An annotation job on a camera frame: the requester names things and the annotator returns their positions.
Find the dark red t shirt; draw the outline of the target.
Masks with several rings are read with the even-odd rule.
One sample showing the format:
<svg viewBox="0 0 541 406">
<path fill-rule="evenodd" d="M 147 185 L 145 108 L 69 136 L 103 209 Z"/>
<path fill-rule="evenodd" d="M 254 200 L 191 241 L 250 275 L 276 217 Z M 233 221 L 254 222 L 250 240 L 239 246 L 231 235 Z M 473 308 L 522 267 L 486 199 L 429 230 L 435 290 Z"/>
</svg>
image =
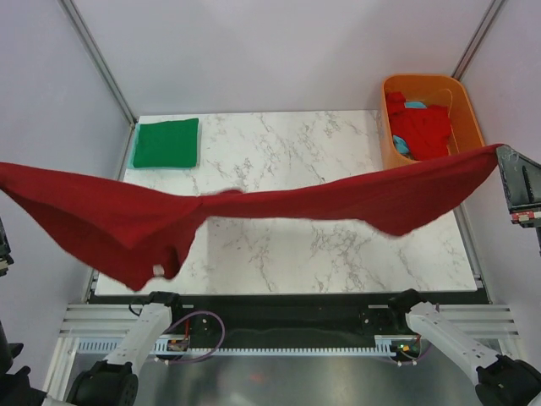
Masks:
<svg viewBox="0 0 541 406">
<path fill-rule="evenodd" d="M 5 162 L 1 189 L 67 253 L 139 290 L 175 278 L 209 217 L 359 220 L 400 237 L 459 206 L 497 163 L 488 145 L 301 189 L 181 196 Z"/>
</svg>

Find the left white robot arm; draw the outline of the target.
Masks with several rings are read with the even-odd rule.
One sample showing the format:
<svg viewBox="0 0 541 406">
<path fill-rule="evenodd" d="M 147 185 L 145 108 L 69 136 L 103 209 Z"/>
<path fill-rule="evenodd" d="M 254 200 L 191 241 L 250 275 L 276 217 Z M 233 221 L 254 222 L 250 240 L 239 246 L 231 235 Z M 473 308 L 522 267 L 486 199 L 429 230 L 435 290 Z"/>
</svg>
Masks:
<svg viewBox="0 0 541 406">
<path fill-rule="evenodd" d="M 58 401 L 30 384 L 30 367 L 11 374 L 14 359 L 24 345 L 9 343 L 1 333 L 2 405 L 132 405 L 139 388 L 139 373 L 156 340 L 164 332 L 178 332 L 185 312 L 174 304 L 149 303 L 122 342 L 105 359 L 80 373 L 67 400 Z"/>
</svg>

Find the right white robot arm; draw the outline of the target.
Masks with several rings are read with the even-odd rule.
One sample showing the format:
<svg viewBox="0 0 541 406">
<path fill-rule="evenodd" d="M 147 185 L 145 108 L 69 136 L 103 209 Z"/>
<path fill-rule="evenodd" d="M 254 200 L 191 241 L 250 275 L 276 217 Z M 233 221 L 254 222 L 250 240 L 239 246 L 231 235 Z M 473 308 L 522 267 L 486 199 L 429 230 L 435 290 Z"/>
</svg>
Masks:
<svg viewBox="0 0 541 406">
<path fill-rule="evenodd" d="M 540 233 L 540 164 L 508 145 L 496 148 L 511 222 Z M 527 362 L 483 346 L 449 322 L 428 300 L 408 289 L 390 302 L 389 327 L 421 335 L 457 365 L 483 405 L 539 405 L 540 372 Z"/>
</svg>

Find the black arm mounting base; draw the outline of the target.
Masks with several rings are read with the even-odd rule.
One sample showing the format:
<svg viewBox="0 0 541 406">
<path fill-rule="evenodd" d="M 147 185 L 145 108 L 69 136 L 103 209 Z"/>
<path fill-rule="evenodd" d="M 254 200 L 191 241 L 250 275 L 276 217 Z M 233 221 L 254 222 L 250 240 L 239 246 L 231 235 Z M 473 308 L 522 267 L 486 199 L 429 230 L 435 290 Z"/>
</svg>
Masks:
<svg viewBox="0 0 541 406">
<path fill-rule="evenodd" d="M 138 316 L 152 302 L 172 307 L 181 321 L 176 334 L 186 332 L 205 347 L 223 343 L 367 344 L 376 336 L 410 336 L 396 318 L 388 294 L 246 294 L 179 295 L 151 293 L 94 296 L 90 305 L 126 305 Z"/>
</svg>

